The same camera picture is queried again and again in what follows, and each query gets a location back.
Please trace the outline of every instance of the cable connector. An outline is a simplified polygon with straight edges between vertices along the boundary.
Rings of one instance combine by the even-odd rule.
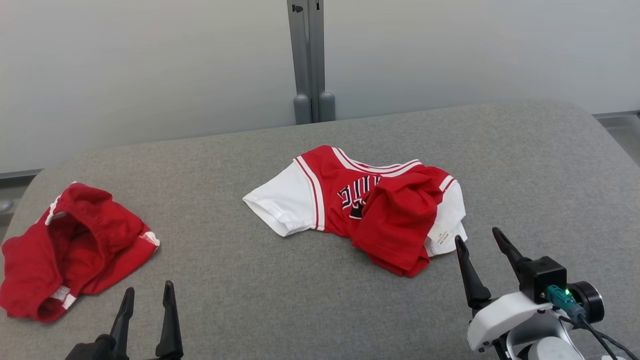
[[[575,322],[580,322],[580,316],[586,316],[584,308],[573,299],[569,290],[562,290],[556,285],[551,285],[545,292],[545,299],[562,310]]]

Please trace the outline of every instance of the gray fabric surface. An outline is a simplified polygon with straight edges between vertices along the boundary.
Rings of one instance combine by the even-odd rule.
[[[418,158],[446,169],[462,185],[468,247],[494,295],[517,290],[491,236],[499,226],[526,256],[549,255],[570,281],[594,284],[607,310],[596,327],[640,352],[640,168],[585,111],[531,101],[146,143],[46,169],[8,236],[80,181],[111,192],[161,248],[54,324],[1,317],[3,359],[63,359],[110,330],[128,286],[136,289],[129,355],[150,357],[167,279],[177,290],[186,359],[495,359],[468,349],[471,314],[454,254],[400,278],[337,236],[283,239],[242,202],[324,143],[373,165]],[[572,335],[586,357],[604,353],[586,332]]]

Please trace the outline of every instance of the red and white shirt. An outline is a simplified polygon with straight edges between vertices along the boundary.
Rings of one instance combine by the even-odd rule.
[[[243,200],[280,236],[315,229],[351,238],[386,269],[413,276],[467,239],[460,184],[419,160],[374,167],[322,145]]]

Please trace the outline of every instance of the white partition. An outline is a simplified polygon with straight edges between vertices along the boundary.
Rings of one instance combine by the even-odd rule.
[[[326,90],[350,119],[555,98],[640,110],[640,1],[325,0]]]
[[[295,124],[285,0],[5,0],[0,173]]]

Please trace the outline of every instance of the red garment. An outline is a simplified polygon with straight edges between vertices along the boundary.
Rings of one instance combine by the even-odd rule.
[[[351,238],[353,246],[397,275],[419,273],[429,264],[429,251],[455,249],[452,241],[425,244],[437,222],[467,239],[458,182],[419,160],[373,167],[323,145],[295,158],[244,201],[282,236],[316,229]]]
[[[8,316],[58,319],[144,264],[160,242],[111,194],[71,184],[22,236],[2,246],[0,306]]]

